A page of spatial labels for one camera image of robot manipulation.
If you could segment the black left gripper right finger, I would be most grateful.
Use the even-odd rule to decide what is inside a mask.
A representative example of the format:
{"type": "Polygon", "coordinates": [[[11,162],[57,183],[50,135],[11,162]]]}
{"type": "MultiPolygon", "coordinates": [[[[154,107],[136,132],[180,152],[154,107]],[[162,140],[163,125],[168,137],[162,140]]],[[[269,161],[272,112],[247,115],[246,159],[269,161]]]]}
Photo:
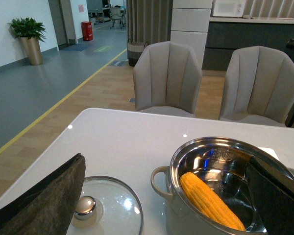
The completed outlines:
{"type": "Polygon", "coordinates": [[[294,180],[252,156],[245,174],[253,206],[269,235],[294,235],[294,180]]]}

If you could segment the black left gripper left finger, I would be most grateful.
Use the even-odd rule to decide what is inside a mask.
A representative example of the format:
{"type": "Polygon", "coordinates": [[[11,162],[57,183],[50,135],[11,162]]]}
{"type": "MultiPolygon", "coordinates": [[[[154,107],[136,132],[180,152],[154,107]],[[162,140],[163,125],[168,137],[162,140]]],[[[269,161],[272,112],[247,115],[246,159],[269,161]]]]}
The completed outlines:
{"type": "Polygon", "coordinates": [[[85,177],[85,158],[76,154],[0,209],[0,235],[67,233],[85,177]]]}

